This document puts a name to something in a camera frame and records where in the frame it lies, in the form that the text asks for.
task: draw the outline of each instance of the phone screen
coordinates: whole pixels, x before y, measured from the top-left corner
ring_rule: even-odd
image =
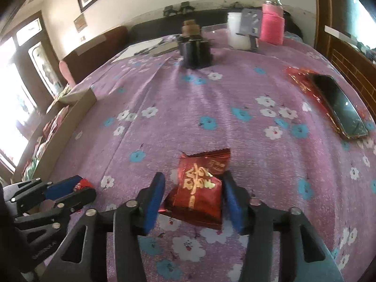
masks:
[[[334,111],[345,133],[348,136],[366,135],[368,132],[362,119],[334,78],[318,74],[311,75],[311,78]]]

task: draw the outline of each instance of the cork lid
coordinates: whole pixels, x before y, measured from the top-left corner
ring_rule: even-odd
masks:
[[[196,24],[195,20],[186,20],[182,27],[182,34],[184,37],[200,35],[200,26]]]

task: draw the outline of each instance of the cardboard box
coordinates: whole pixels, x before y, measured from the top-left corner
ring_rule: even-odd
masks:
[[[67,94],[66,96],[61,97],[57,102],[53,103],[48,108],[46,115],[31,136],[29,143],[21,156],[16,171],[14,172],[12,183],[14,184],[22,181],[23,168],[27,160],[33,155],[36,140],[43,135],[43,129],[46,124],[50,122],[62,108],[69,105],[71,108],[68,114],[62,121],[54,136],[51,138],[50,143],[46,147],[33,175],[33,178],[41,178],[42,181],[47,181],[73,132],[96,101],[97,99],[93,91],[87,89]]]

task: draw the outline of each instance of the white flower print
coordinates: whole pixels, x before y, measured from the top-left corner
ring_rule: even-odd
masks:
[[[124,110],[123,112],[120,112],[120,113],[118,114],[117,119],[118,119],[119,121],[121,121],[122,119],[125,119],[125,118],[127,117],[127,115],[129,115],[129,110]]]
[[[112,178],[111,176],[103,176],[103,179],[100,182],[100,187],[101,188],[112,188],[114,186],[115,179]]]
[[[155,116],[158,112],[158,109],[155,108],[155,107],[148,107],[146,108],[145,110],[141,111],[141,114],[143,117],[146,117],[146,118],[151,118],[153,116]]]
[[[219,74],[217,72],[211,72],[208,74],[208,79],[210,80],[220,80],[222,78],[222,74]]]
[[[350,255],[344,255],[341,259],[341,262],[338,264],[338,269],[343,270],[349,261]]]
[[[356,240],[356,237],[358,236],[358,230],[356,228],[354,228],[350,235],[349,235],[349,246],[355,242]]]
[[[129,114],[127,115],[127,117],[125,118],[126,121],[134,121],[137,117],[137,114]]]
[[[81,136],[82,136],[82,130],[76,135],[74,139],[78,140],[79,138],[81,138]]]
[[[177,253],[181,260],[199,262],[206,252],[201,247],[201,244],[194,238],[189,238],[187,235],[174,237],[172,239],[172,249]]]
[[[373,140],[372,140],[371,138],[363,139],[363,144],[364,144],[365,147],[367,147],[368,149],[373,148]]]
[[[279,139],[282,136],[282,130],[277,126],[269,126],[264,129],[265,135],[270,138],[270,140]]]
[[[204,228],[200,231],[200,235],[205,237],[209,244],[213,244],[215,242],[224,244],[226,242],[226,238],[231,236],[233,233],[234,230],[229,220],[223,220],[222,230]]]
[[[350,176],[352,180],[357,180],[359,178],[359,171],[357,168],[351,168]]]
[[[308,112],[308,111],[312,111],[312,108],[311,108],[311,106],[309,106],[309,104],[307,104],[306,102],[303,102],[302,110],[305,111],[305,112]]]
[[[284,118],[293,120],[298,117],[296,110],[291,110],[287,107],[280,108],[278,113],[282,115]]]
[[[241,243],[241,245],[243,247],[247,247],[248,245],[248,239],[249,239],[249,235],[241,235],[238,239],[238,241]]]
[[[181,220],[163,214],[158,215],[157,221],[159,227],[166,231],[176,231],[182,223]]]
[[[321,58],[319,55],[315,55],[313,52],[307,52],[306,55],[313,58],[313,59],[320,59]]]
[[[343,234],[341,238],[340,250],[342,247],[347,243],[347,239],[349,238],[349,229],[347,227],[343,228]]]
[[[106,207],[106,211],[111,211],[111,210],[115,210],[117,207],[116,207],[116,204],[108,204],[107,207]]]
[[[364,149],[363,143],[359,140],[356,142],[361,149]]]
[[[114,131],[114,136],[119,136],[124,132],[125,127],[124,126],[119,126],[118,128],[115,129]]]
[[[274,107],[274,104],[276,102],[274,102],[271,98],[269,97],[258,97],[256,98],[257,102],[260,104],[260,105],[263,105],[265,107]]]
[[[367,156],[363,156],[363,162],[364,162],[364,164],[366,165],[366,166],[368,166],[368,167],[370,167],[371,165],[370,165],[370,161],[368,160],[368,158],[367,158]]]
[[[170,180],[174,183],[177,184],[177,168],[172,169],[170,171]]]
[[[241,273],[241,264],[234,264],[232,266],[232,270],[227,272],[227,277],[229,277],[231,282],[238,282],[240,278],[240,273]]]
[[[265,117],[275,117],[277,114],[273,111],[273,110],[270,110],[270,109],[261,109],[260,110],[261,114],[264,115]]]

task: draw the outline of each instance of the black headboard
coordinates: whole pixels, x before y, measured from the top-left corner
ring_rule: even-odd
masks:
[[[185,20],[195,19],[200,26],[209,26],[215,24],[223,24],[227,22],[227,13],[241,12],[241,9],[213,9],[200,10],[184,15],[173,15],[166,18],[160,18],[134,25],[129,32],[129,44],[138,43],[150,39],[155,39],[172,34],[180,34],[182,25]],[[302,31],[293,22],[290,13],[284,11],[285,31],[294,33],[303,38]]]

